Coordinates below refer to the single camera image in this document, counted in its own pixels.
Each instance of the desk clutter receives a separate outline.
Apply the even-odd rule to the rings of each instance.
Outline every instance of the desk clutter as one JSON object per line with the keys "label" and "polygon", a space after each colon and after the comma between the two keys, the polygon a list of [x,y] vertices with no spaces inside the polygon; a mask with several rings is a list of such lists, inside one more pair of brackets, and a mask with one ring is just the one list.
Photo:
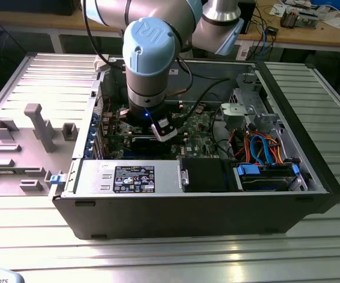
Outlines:
{"label": "desk clutter", "polygon": [[286,0],[274,4],[269,14],[281,17],[283,28],[315,28],[323,21],[340,29],[340,0]]}

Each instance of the ur logo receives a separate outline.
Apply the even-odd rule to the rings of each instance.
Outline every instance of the ur logo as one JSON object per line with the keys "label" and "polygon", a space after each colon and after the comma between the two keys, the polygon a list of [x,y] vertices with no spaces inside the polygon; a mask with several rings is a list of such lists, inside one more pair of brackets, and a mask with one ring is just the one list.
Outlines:
{"label": "ur logo", "polygon": [[143,22],[137,33],[147,38],[148,41],[156,43],[161,37],[163,30],[158,26],[150,26],[148,22]]}

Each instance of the workbench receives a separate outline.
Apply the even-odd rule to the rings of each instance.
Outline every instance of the workbench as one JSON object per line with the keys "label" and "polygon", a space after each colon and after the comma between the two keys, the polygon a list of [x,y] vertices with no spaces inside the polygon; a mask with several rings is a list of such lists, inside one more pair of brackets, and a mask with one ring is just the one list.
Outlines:
{"label": "workbench", "polygon": [[[279,28],[274,47],[340,52],[340,29],[324,22],[319,22],[316,29],[281,28],[279,17],[266,14],[275,3],[278,1],[258,0],[259,9],[268,25]],[[103,26],[92,20],[89,23],[95,37],[120,37],[115,28]],[[79,9],[72,16],[0,12],[0,24],[10,31],[48,34],[56,53],[64,53],[60,35],[86,35],[82,12]],[[250,25],[247,34],[240,34],[236,41],[240,46],[237,60],[244,60],[249,47],[256,45],[260,38],[261,35],[253,24]]]}
{"label": "workbench", "polygon": [[[0,119],[32,127],[24,120],[24,105],[41,103],[47,110],[43,118],[51,119],[54,127],[64,122],[58,119],[80,123],[87,89],[96,79],[94,58],[25,57],[0,92]],[[326,82],[303,64],[267,65],[310,137],[319,141],[340,183],[337,93],[329,87],[324,93],[315,88]],[[48,84],[56,86],[50,93],[33,91]],[[64,87],[71,91],[64,93]],[[54,119],[59,107],[66,118]],[[307,216],[286,234],[83,241],[74,236],[49,197],[0,196],[0,267],[19,272],[26,283],[340,283],[340,203],[323,215]]]}

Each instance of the wooden desk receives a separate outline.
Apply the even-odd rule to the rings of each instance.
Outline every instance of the wooden desk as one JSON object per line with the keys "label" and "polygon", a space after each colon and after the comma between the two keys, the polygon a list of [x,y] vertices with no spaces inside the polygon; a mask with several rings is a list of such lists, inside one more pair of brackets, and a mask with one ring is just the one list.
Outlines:
{"label": "wooden desk", "polygon": [[[324,22],[319,22],[315,29],[281,28],[279,17],[266,14],[270,12],[270,6],[277,3],[277,0],[258,0],[258,3],[261,14],[268,25],[279,29],[274,47],[340,51],[340,29],[329,26]],[[89,23],[95,36],[119,37],[115,28],[105,27],[92,20]],[[82,12],[79,9],[72,16],[0,12],[0,24],[8,30],[49,34],[55,52],[59,53],[64,52],[59,38],[60,34],[86,35]],[[237,40],[237,44],[241,46],[238,57],[244,59],[242,55],[247,53],[249,47],[256,45],[257,42],[255,41],[258,40],[260,40],[260,34],[255,25],[251,24],[249,32],[239,35]]]}

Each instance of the light blue robot joint cap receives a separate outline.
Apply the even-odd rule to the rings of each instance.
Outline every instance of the light blue robot joint cap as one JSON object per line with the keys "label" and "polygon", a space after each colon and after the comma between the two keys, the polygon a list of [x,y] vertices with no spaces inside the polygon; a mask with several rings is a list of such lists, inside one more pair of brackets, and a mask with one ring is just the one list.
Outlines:
{"label": "light blue robot joint cap", "polygon": [[170,26],[161,19],[147,17],[131,22],[124,33],[126,66],[143,77],[162,73],[174,59],[174,37]]}

